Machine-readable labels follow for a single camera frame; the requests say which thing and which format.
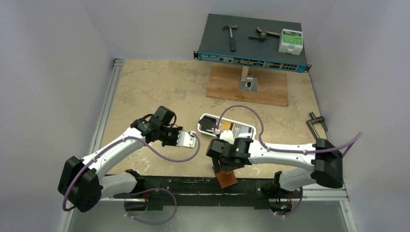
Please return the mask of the small hammer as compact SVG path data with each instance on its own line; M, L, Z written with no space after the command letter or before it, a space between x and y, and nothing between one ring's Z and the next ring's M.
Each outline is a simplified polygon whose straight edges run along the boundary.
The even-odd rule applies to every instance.
M237 25L228 25L228 26L224 26L222 28L222 30L228 30L229 31L229 37L230 37L230 50L232 52L236 51L236 43L235 43L235 39L234 39L234 35L233 35L233 30L237 29Z

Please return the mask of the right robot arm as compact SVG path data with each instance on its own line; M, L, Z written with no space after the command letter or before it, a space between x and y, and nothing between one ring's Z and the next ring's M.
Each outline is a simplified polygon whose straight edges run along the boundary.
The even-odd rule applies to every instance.
M206 155L220 171L256 164L292 166L293 170L275 174L271 190L279 197L310 184L343 187L343 155L326 139L305 145L264 144L250 138L236 138L232 143L213 139Z

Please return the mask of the white plastic basket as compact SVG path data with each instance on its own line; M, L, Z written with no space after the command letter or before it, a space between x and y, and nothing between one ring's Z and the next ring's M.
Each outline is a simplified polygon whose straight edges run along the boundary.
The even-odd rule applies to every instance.
M212 114L202 114L198 124L197 130L200 133L219 137L223 131L230 131L233 138L251 138L255 139L256 128L252 125L238 122L235 120L222 118Z

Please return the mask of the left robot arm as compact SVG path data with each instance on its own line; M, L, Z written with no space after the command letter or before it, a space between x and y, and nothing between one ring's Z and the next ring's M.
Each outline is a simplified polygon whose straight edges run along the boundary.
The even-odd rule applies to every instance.
M63 210L74 208L86 212L100 199L127 193L133 198L144 193L143 177L135 171L117 175L107 173L128 155L155 141L162 146L180 146L187 133L183 127L174 127L176 114L160 106L154 114L136 119L114 141L83 158L75 156L66 160L60 177L58 191L63 195Z

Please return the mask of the aluminium frame rail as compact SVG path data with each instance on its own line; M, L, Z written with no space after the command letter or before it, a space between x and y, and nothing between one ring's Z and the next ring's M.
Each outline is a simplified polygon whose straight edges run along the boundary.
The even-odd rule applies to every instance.
M116 95L117 87L123 73L126 59L116 58L113 60L113 68L108 82L108 87L103 99L100 115L97 119L96 127L89 147L89 153L100 149L104 133L107 127L109 115Z

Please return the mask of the silver metal stand bracket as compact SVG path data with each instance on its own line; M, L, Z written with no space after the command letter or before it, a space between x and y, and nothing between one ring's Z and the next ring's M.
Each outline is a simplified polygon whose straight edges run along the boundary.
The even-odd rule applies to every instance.
M249 66L243 66L239 79L239 90L247 92L257 92L257 78L249 74Z

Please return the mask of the white green electrical module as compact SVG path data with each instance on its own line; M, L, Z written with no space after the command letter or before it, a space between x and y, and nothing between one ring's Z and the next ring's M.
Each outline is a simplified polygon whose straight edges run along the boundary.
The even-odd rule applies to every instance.
M301 31L283 29L279 38L280 53L300 55L303 50L303 33Z

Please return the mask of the plywood base board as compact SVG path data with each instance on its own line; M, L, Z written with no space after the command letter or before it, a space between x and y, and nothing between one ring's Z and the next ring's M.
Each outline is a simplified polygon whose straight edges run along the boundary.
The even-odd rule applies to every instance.
M262 69L214 66L211 68L206 96L216 99L287 107L287 75Z

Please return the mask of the brown leather card holder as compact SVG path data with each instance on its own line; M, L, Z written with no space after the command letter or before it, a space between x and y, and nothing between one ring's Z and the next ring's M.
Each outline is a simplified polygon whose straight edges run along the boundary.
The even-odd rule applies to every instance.
M221 189L225 189L238 183L234 171L220 171L215 174L215 176Z

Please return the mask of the gold striped credit card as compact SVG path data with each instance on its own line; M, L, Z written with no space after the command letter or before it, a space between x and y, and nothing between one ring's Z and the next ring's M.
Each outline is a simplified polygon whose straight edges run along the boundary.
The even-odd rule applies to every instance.
M225 130L230 130L230 131L233 131L233 129L234 129L234 123L233 122L230 122L230 121L222 121L221 122L221 127L220 127L220 129L223 131L225 131Z

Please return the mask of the blue network switch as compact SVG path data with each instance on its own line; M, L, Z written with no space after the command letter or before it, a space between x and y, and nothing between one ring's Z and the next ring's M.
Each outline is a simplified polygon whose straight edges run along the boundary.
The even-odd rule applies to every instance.
M283 30L301 32L301 23L209 14L196 60L307 73L305 50L299 55L279 52Z

